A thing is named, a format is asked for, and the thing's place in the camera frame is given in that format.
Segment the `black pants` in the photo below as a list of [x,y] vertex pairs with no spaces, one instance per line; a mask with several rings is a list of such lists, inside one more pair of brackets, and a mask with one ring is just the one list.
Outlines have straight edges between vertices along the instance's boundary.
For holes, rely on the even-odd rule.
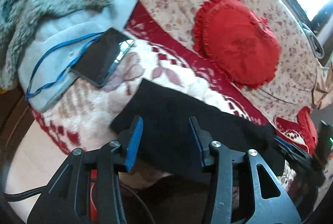
[[256,125],[148,80],[142,80],[111,128],[120,133],[135,116],[143,119],[138,157],[158,170],[207,182],[204,158],[209,144],[219,141],[235,151],[256,149],[275,175],[283,174],[285,159],[274,149],[275,130],[269,124]]

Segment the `small red frilled pillow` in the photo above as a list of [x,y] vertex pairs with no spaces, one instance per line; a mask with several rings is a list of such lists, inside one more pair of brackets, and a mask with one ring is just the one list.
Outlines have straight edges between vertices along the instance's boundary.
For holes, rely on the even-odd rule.
[[297,120],[301,128],[301,135],[308,148],[308,153],[309,155],[313,155],[318,144],[318,134],[310,114],[311,109],[309,107],[303,107],[297,114]]

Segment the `red white patterned blanket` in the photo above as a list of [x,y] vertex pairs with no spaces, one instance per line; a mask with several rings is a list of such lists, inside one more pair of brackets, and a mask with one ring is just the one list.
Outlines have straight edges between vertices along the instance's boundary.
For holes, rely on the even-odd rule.
[[211,62],[168,35],[137,4],[126,29],[143,41],[133,47],[103,88],[77,79],[54,107],[33,116],[63,153],[99,147],[112,135],[111,121],[124,109],[143,79],[178,90],[256,125],[271,124],[276,133],[305,152],[296,109],[293,117],[263,115]]

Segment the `beige curtain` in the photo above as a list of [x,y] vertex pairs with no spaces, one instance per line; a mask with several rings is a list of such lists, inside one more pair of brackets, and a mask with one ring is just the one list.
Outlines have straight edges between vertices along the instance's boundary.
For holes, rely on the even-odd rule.
[[316,82],[312,92],[313,106],[322,110],[332,104],[333,100],[333,75],[332,62],[328,67],[317,66]]

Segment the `black smartphone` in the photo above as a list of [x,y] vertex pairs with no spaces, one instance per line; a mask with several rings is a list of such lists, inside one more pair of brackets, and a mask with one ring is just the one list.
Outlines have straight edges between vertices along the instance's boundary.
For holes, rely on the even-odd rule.
[[134,38],[109,28],[94,40],[71,71],[97,88],[103,87],[135,43]]

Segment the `red heart pillow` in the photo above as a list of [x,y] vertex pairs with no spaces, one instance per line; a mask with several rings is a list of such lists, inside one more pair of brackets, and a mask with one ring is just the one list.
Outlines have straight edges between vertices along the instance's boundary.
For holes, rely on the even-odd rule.
[[193,48],[231,82],[257,89],[275,77],[281,46],[242,0],[208,0],[195,15]]

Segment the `grey fleece light blue garment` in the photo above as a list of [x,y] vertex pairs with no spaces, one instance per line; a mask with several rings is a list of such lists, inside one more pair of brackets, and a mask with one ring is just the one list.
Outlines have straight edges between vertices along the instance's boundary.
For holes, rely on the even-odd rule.
[[124,33],[138,0],[1,0],[1,88],[20,85],[39,112],[79,78],[71,67],[109,28]]

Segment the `floral beige quilt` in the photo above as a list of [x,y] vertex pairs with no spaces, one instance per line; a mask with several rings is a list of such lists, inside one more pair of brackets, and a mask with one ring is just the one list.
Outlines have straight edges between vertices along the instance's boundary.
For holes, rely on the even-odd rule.
[[140,0],[184,47],[212,62],[270,121],[312,111],[318,61],[280,0]]

